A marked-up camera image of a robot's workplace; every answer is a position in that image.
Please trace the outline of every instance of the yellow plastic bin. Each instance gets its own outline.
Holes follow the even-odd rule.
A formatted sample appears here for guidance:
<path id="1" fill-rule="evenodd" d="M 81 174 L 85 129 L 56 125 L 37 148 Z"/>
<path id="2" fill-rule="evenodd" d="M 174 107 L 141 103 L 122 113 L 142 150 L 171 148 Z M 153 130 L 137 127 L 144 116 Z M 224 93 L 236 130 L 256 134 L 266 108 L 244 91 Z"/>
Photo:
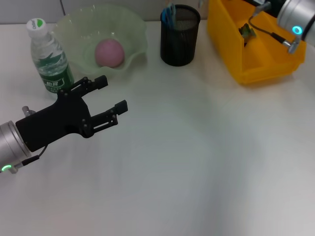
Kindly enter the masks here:
<path id="1" fill-rule="evenodd" d="M 208 32 L 234 79 L 250 84 L 289 75 L 304 62 L 306 43 L 302 42 L 294 54 L 271 36 L 254 29 L 257 37 L 246 47 L 238 31 L 248 22 L 254 6 L 243 0 L 209 0 Z M 294 35 L 277 26 L 277 20 L 265 12 L 253 18 L 256 26 L 275 32 L 287 40 Z"/>

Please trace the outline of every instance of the green glass bowl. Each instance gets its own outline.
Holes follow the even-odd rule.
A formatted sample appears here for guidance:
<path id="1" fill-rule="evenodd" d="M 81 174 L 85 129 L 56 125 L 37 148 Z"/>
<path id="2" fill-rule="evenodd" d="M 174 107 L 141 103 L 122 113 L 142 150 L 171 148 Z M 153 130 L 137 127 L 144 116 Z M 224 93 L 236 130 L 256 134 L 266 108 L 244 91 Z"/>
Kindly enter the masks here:
<path id="1" fill-rule="evenodd" d="M 114 4 L 77 9 L 59 20 L 52 34 L 61 43 L 72 68 L 91 79 L 125 70 L 148 48 L 146 23 L 131 10 Z M 95 47 L 107 38 L 118 40 L 124 48 L 125 61 L 119 67 L 102 67 L 95 61 Z"/>

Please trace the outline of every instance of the pink ball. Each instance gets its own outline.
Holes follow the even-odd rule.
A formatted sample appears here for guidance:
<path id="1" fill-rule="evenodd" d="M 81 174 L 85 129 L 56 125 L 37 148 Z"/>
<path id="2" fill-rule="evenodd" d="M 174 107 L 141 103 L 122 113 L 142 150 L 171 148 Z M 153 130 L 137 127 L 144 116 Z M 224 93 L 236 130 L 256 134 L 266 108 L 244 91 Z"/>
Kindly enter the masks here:
<path id="1" fill-rule="evenodd" d="M 124 59 L 124 49 L 115 39 L 102 40 L 95 48 L 95 60 L 101 66 L 117 67 Z"/>

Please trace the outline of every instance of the blue indicator light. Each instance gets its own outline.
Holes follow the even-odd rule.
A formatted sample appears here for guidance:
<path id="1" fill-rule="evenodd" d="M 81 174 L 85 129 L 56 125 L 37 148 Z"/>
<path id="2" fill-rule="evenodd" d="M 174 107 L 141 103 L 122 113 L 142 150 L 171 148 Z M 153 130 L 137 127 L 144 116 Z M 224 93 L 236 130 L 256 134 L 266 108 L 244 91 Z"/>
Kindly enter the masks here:
<path id="1" fill-rule="evenodd" d="M 292 28 L 292 31 L 293 31 L 293 33 L 295 33 L 295 34 L 302 34 L 302 32 L 303 32 L 302 28 L 299 27 L 299 26 L 294 26 L 294 27 Z"/>

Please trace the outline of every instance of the plastic bottle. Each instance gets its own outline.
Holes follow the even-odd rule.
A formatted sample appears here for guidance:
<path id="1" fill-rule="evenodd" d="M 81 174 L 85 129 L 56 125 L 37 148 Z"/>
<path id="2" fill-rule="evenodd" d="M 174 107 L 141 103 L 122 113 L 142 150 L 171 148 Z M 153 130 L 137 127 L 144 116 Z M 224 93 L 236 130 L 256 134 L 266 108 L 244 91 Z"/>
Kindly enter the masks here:
<path id="1" fill-rule="evenodd" d="M 26 24 L 31 37 L 31 57 L 46 89 L 57 93 L 73 82 L 68 60 L 60 43 L 48 32 L 43 19 L 35 18 Z"/>

